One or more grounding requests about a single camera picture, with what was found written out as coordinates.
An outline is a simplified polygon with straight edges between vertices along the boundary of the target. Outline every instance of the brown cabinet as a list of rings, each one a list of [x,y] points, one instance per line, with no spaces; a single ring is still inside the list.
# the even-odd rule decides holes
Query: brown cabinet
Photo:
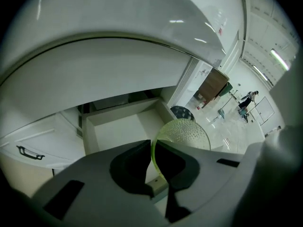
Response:
[[[226,75],[222,74],[217,69],[212,68],[211,72],[198,89],[199,94],[206,99],[203,107],[219,95],[228,80],[229,78]]]

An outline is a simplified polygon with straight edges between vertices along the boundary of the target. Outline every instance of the black handle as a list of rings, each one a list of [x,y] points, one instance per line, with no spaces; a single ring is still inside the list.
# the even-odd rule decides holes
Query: black handle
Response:
[[[18,149],[19,149],[19,152],[21,155],[25,156],[25,157],[28,157],[28,158],[31,158],[31,159],[34,159],[34,160],[42,160],[43,157],[45,157],[44,155],[39,155],[37,153],[34,153],[28,149],[25,149],[23,146],[17,146]],[[34,155],[36,155],[35,157],[34,156],[31,156],[31,155],[28,155],[27,153],[25,153],[25,151],[28,151]]]

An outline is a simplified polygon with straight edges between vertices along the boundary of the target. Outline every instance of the white wall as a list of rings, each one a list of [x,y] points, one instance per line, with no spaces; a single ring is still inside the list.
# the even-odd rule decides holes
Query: white wall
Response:
[[[222,60],[219,71],[227,75],[236,64],[237,60],[240,58],[244,39],[244,22],[241,24],[233,43],[228,51],[226,51],[226,56]]]
[[[51,169],[25,164],[0,153],[0,167],[12,188],[32,197],[49,179]]]
[[[303,49],[301,48],[289,71],[285,72],[270,94],[275,99],[286,125],[302,125]]]
[[[242,0],[192,0],[204,13],[215,29],[224,50],[229,51],[232,42],[244,22]]]
[[[230,78],[230,84],[233,89],[237,89],[240,94],[239,97],[245,96],[249,91],[259,91],[259,95],[256,96],[256,103],[259,103],[263,97],[266,97],[272,106],[275,113],[261,126],[264,133],[269,132],[274,127],[281,125],[284,127],[284,121],[282,115],[275,104],[272,96],[260,81],[260,79],[241,61],[237,61],[232,70],[227,74]]]

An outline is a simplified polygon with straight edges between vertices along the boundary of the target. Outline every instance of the ceiling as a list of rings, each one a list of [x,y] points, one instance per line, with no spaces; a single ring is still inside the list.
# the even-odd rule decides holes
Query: ceiling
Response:
[[[271,54],[275,49],[291,66],[301,43],[293,24],[275,0],[246,0],[247,30],[241,56],[248,66],[256,66],[268,79],[260,79],[272,88],[286,69]]]

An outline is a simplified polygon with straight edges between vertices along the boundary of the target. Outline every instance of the white floor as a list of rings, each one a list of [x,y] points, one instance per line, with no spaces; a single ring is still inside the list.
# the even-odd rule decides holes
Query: white floor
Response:
[[[218,110],[231,98],[228,93],[217,97],[205,108],[198,110],[199,102],[193,97],[186,108],[194,115],[196,122],[201,125],[211,143],[211,150],[229,153],[244,154],[249,141],[249,125],[238,113],[238,103],[232,98],[223,108],[224,119],[218,114]]]

